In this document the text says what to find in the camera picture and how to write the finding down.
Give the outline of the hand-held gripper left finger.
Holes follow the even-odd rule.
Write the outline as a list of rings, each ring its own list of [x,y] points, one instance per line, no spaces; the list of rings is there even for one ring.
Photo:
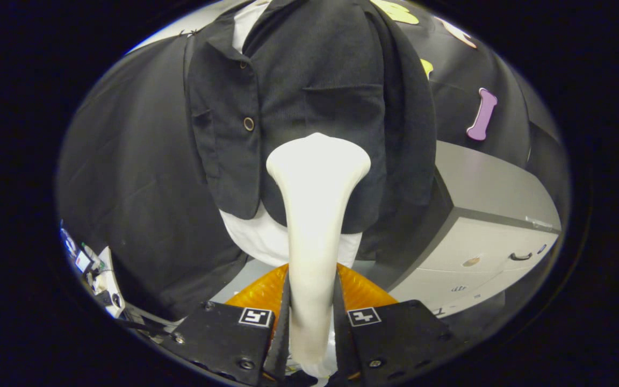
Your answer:
[[[279,386],[289,356],[288,266],[275,268],[226,302],[197,306],[162,349],[194,370],[245,386]]]

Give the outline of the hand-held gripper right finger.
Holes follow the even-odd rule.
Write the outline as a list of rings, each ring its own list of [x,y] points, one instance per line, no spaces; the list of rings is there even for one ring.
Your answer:
[[[452,360],[457,336],[419,300],[399,302],[337,265],[337,385],[402,385]]]

